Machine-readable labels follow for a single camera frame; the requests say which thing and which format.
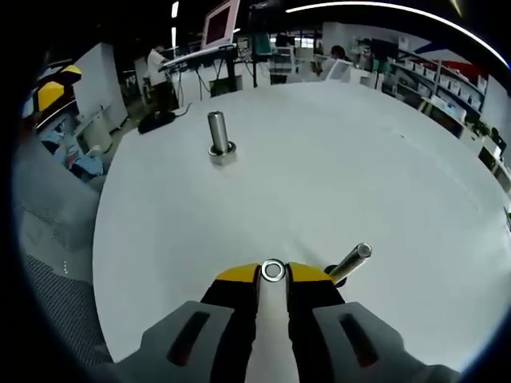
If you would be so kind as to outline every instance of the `metal peg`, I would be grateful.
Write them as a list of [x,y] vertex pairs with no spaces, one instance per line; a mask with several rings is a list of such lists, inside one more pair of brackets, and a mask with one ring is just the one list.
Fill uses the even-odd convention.
[[344,285],[348,275],[363,265],[373,253],[373,249],[367,243],[359,243],[350,254],[337,266],[332,265],[325,272],[332,278],[336,287]]
[[236,145],[229,141],[227,137],[224,114],[222,112],[209,113],[208,123],[213,139],[213,146],[209,149],[212,162],[221,166],[230,164],[236,159],[233,156],[236,151]]

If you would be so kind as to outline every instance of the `metal washer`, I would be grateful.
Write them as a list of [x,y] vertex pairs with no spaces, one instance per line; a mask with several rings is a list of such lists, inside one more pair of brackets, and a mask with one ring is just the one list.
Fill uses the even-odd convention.
[[[269,266],[274,266],[274,265],[279,268],[279,273],[277,273],[277,275],[275,277],[272,277],[266,272],[266,269]],[[261,274],[263,275],[263,278],[269,282],[278,282],[282,278],[284,278],[284,275],[286,275],[286,267],[278,259],[267,259],[266,261],[264,261],[261,269],[262,269]]]

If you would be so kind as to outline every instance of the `silver rod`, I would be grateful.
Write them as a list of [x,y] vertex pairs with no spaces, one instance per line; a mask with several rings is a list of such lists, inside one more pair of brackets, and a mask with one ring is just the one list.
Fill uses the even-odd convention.
[[336,285],[341,282],[348,275],[363,265],[368,260],[372,252],[373,249],[367,243],[358,244],[355,249],[353,249],[350,254],[348,254],[346,258],[330,272],[330,276],[334,284]]
[[229,140],[227,130],[225,130],[225,119],[222,112],[211,112],[208,114],[209,130],[213,139],[213,148],[219,153],[224,154],[229,149]]

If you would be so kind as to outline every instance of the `office chair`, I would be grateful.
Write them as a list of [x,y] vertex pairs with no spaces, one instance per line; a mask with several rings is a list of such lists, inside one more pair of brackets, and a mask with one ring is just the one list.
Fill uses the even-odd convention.
[[99,193],[55,161],[36,136],[14,154],[12,185],[18,247],[43,312],[81,363],[111,361],[92,286]]

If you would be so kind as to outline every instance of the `white round table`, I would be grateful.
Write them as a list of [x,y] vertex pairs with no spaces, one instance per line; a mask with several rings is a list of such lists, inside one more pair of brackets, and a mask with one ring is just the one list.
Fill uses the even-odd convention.
[[[224,168],[208,158],[215,110],[238,147]],[[415,357],[461,370],[509,307],[508,206],[454,136],[363,86],[277,85],[213,98],[121,142],[94,236],[101,328],[119,361],[223,270],[268,258],[323,268],[367,242],[373,257],[343,297],[398,330]],[[294,381],[283,285],[263,291],[264,334],[248,381],[262,363],[273,365],[268,381]]]

